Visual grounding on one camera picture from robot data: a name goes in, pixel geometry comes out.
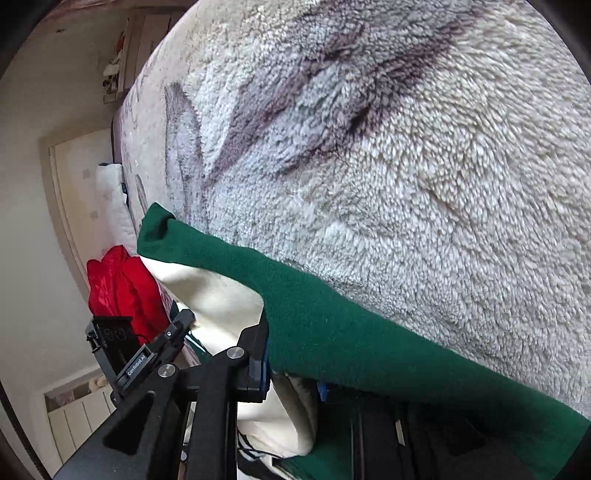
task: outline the white radiator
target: white radiator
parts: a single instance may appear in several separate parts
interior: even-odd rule
[[[107,386],[47,414],[62,463],[115,411],[110,394]]]

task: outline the green fabric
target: green fabric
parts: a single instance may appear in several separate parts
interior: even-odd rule
[[[554,477],[589,427],[557,400],[361,308],[312,275],[200,233],[158,204],[143,220],[138,253],[216,271],[258,292],[273,369],[462,410],[542,480]]]
[[[321,403],[318,434],[311,454],[280,461],[280,468],[300,480],[351,480],[351,409]]]

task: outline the green cloth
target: green cloth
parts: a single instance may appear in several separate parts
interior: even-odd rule
[[[337,294],[318,278],[148,210],[138,253],[218,272],[258,292],[274,370],[461,410],[503,440],[542,480],[573,453],[589,421]]]

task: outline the white fabric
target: white fabric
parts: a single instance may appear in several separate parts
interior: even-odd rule
[[[96,168],[96,190],[105,212],[114,245],[123,245],[130,255],[137,253],[137,236],[122,190],[122,166],[112,163]]]
[[[236,345],[261,317],[261,296],[218,273],[141,257],[144,265],[196,321],[192,334],[215,355]],[[316,395],[296,378],[274,374],[262,404],[238,404],[238,430],[257,450],[287,458],[306,455],[316,436]]]

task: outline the white pillow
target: white pillow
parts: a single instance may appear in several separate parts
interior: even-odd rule
[[[138,238],[123,193],[123,171],[119,163],[96,168],[96,190],[105,212],[114,245],[123,245],[130,255],[137,254]]]

